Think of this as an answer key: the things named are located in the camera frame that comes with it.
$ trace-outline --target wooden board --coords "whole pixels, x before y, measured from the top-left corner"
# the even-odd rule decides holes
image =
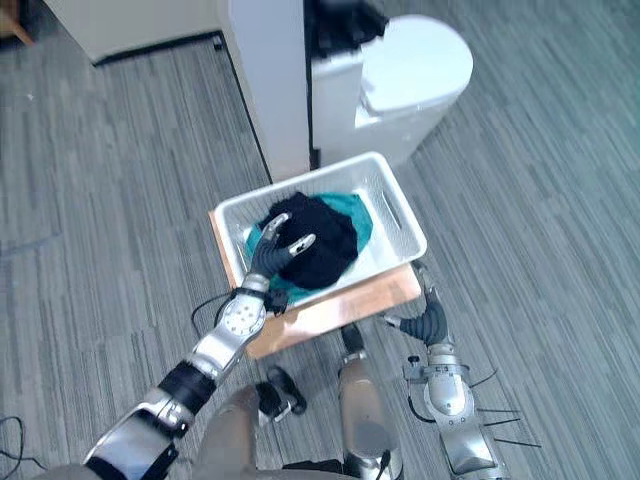
[[[15,35],[26,45],[33,45],[33,40],[18,23],[20,4],[18,0],[0,0],[0,38]]]
[[[231,288],[237,287],[229,259],[222,245],[215,215],[209,219]],[[408,302],[420,295],[420,284],[410,265],[402,265],[334,292],[314,302],[271,317],[262,333],[247,348],[253,358],[261,358],[361,318]]]

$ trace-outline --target black cable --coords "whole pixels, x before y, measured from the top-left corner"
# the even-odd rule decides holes
[[[409,410],[411,410],[411,413],[413,413],[413,416],[416,417],[418,420],[424,423],[436,423],[436,421],[433,418],[423,417],[418,412],[416,412],[416,409],[413,406],[413,400],[411,400],[411,395],[407,397],[407,402],[409,402]]]
[[[520,413],[520,410],[500,410],[497,408],[476,408],[478,412],[493,412],[493,413]]]
[[[21,462],[33,462],[35,463],[38,467],[40,467],[42,470],[49,470],[47,467],[45,467],[42,463],[40,463],[40,460],[38,460],[36,457],[18,457],[16,455],[13,455],[10,452],[7,452],[6,450],[0,450],[0,455],[3,455],[7,458],[10,458],[11,460],[20,460]]]
[[[17,463],[13,466],[11,471],[9,471],[9,473],[7,473],[0,480],[7,480],[11,475],[16,473],[18,468],[20,468],[20,464],[23,461],[33,462],[43,470],[47,470],[47,468],[44,465],[42,465],[42,463],[40,463],[36,458],[24,456],[24,424],[22,423],[22,419],[20,417],[16,417],[15,415],[12,415],[10,417],[5,417],[0,419],[0,425],[8,422],[9,420],[14,420],[18,424],[18,428],[20,429],[20,448],[18,450],[18,455],[14,455],[4,450],[0,450],[0,454],[4,455],[5,457],[10,458],[11,460],[17,460]]]
[[[487,380],[492,379],[492,378],[495,376],[495,374],[496,374],[496,373],[498,373],[498,369],[497,369],[497,368],[496,368],[496,369],[493,371],[493,373],[492,373],[491,375],[489,375],[488,377],[483,378],[482,380],[480,380],[480,381],[478,381],[478,382],[476,382],[476,383],[472,383],[471,385],[469,385],[469,388],[477,387],[478,385],[480,385],[480,384],[482,384],[482,383],[486,382]]]
[[[494,438],[494,440],[496,442],[510,443],[511,445],[520,445],[522,447],[542,448],[542,445],[538,445],[537,443],[516,442],[515,440],[505,440],[504,438]]]
[[[485,427],[493,427],[494,425],[502,425],[504,423],[519,422],[519,421],[520,421],[519,418],[510,418],[509,420],[502,420],[500,422],[485,423],[484,426]]]
[[[387,469],[390,463],[391,463],[391,450],[385,450],[384,452],[382,452],[382,458],[380,459],[380,473],[378,473],[376,480],[380,480],[382,478],[382,474]]]
[[[196,308],[193,309],[193,311],[191,312],[191,326],[193,327],[193,329],[195,330],[196,334],[198,335],[198,338],[202,338],[202,333],[200,333],[200,329],[198,328],[198,325],[196,325],[196,313],[198,313],[198,311],[209,305],[211,302],[215,302],[216,300],[221,299],[224,296],[228,296],[230,295],[231,292],[227,292],[227,293],[221,293],[220,295],[216,295],[215,297],[211,297],[209,300],[206,300],[204,302],[202,302],[200,305],[198,305]],[[216,317],[214,320],[214,326],[218,324],[218,317],[220,316],[220,312],[222,311],[222,307],[225,306],[227,304],[227,302],[224,302],[220,308],[218,308],[218,311],[216,312]]]

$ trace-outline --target green towel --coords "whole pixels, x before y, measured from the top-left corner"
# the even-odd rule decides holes
[[[311,195],[310,198],[317,198],[326,203],[329,207],[333,208],[336,212],[348,215],[351,218],[353,228],[356,230],[358,237],[358,253],[362,252],[364,247],[369,243],[371,238],[371,231],[373,230],[373,222],[365,207],[364,203],[360,199],[358,194],[346,194],[346,193],[321,193],[318,195]],[[253,257],[253,252],[256,249],[258,240],[260,240],[260,229],[257,225],[254,225],[245,244],[245,251],[249,258]],[[303,298],[313,295],[323,289],[307,290],[306,288],[300,288],[293,283],[276,275],[271,280],[272,289],[284,289],[289,296],[289,303],[295,303]]]

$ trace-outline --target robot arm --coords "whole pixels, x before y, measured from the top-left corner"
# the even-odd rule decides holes
[[[86,468],[74,467],[84,472],[78,478],[154,480],[166,476],[178,456],[174,439],[187,433],[246,345],[262,330],[270,279],[315,241],[315,235],[307,235],[289,247],[277,248],[278,229],[289,218],[283,213],[265,227],[251,269],[227,301],[216,327],[98,440],[84,461]],[[59,474],[54,470],[40,478],[57,479]]]
[[[460,362],[456,353],[455,341],[434,287],[427,290],[426,300],[427,308],[419,317],[385,316],[389,324],[424,341],[427,346],[427,365],[420,364],[420,359],[414,356],[409,357],[409,365],[403,366],[409,388],[422,387],[421,400],[432,417],[432,420],[422,420],[437,425],[451,478],[511,478],[492,435],[476,414],[469,367]]]

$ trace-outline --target gray carpet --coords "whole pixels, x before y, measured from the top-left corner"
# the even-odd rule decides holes
[[[396,174],[472,375],[500,369],[478,403],[521,409],[496,436],[543,445],[501,446],[514,477],[639,478],[640,6],[379,3],[443,19],[474,54],[469,88]],[[26,452],[57,465],[191,347],[190,310],[226,287],[206,211],[267,176],[209,42],[94,69],[46,12],[36,23],[35,47],[0,50],[0,413],[22,416]],[[405,404],[401,364],[423,347],[360,325],[406,478],[447,478],[434,429]],[[341,352],[328,334],[243,360],[183,453],[277,362],[310,407],[259,433],[259,466],[339,457]],[[0,445],[14,444],[3,429]],[[188,476],[186,463],[171,474]]]

